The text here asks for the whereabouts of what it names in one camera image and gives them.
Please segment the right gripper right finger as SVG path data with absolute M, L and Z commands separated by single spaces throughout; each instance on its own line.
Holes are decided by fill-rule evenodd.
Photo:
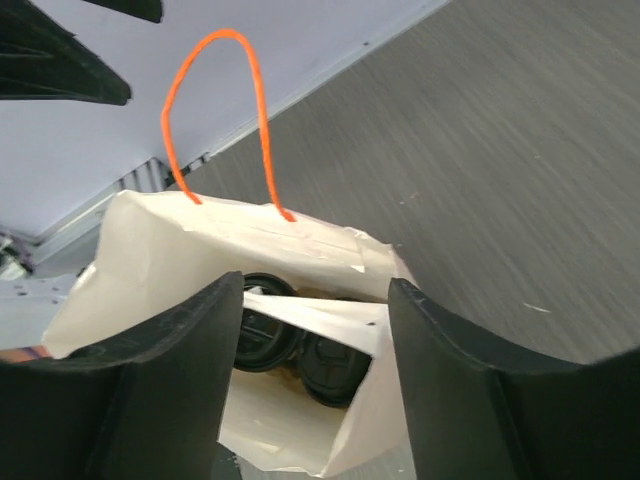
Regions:
M 415 472 L 441 479 L 635 479 L 639 352 L 583 365 L 445 309 L 405 279 L 388 307 Z

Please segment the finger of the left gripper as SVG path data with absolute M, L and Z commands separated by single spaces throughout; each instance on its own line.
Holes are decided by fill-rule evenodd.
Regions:
M 33 4 L 1 6 L 1 98 L 123 106 L 131 88 Z
M 94 4 L 152 23 L 163 18 L 161 0 L 94 0 Z

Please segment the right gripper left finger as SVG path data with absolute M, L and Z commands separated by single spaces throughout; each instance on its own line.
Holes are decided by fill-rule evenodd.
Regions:
M 209 479 L 243 309 L 230 272 L 71 356 L 1 365 L 5 479 Z

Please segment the black cup lid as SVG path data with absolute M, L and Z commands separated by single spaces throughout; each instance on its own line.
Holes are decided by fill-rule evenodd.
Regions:
M 284 280 L 266 273 L 244 276 L 244 291 L 257 288 L 259 294 L 296 296 Z M 302 331 L 275 317 L 245 307 L 236 348 L 234 367 L 246 372 L 267 372 L 285 363 L 294 353 Z
M 372 357 L 350 346 L 306 332 L 297 362 L 307 393 L 322 405 L 348 407 L 369 371 Z

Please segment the white straw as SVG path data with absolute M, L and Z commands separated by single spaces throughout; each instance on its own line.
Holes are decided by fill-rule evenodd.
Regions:
M 244 307 L 377 358 L 391 344 L 386 304 L 246 292 Z

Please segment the paper takeout bag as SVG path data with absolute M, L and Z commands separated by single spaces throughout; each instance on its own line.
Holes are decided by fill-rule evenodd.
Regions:
M 199 196 L 181 184 L 175 192 L 126 206 L 115 215 L 114 230 L 103 223 L 93 262 L 44 333 L 48 352 L 64 358 L 111 338 L 228 272 L 266 273 L 295 291 L 325 287 L 355 302 L 387 305 L 390 281 L 409 276 L 394 248 L 363 231 L 287 210 L 277 195 L 271 158 L 263 165 L 267 204 Z M 302 336 L 308 332 L 300 330 Z M 224 447 L 264 471 L 327 478 L 404 439 L 392 339 L 379 357 L 371 356 L 345 408 L 322 405 L 307 393 L 298 369 L 299 343 L 273 370 L 233 367 L 219 437 Z

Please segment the brown cup carrier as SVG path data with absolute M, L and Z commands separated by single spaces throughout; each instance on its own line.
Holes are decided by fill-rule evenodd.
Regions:
M 348 297 L 341 290 L 329 289 L 329 288 L 316 288 L 311 286 L 302 286 L 296 290 L 296 293 L 300 297 L 315 298 L 325 300 L 337 300 L 337 301 L 352 301 L 352 297 Z

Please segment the aluminium frame rail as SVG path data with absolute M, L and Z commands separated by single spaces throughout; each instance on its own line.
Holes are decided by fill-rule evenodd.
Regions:
M 36 278 L 76 274 L 93 262 L 102 224 L 115 229 L 115 215 L 144 197 L 177 184 L 166 162 L 151 158 L 65 214 L 27 242 Z

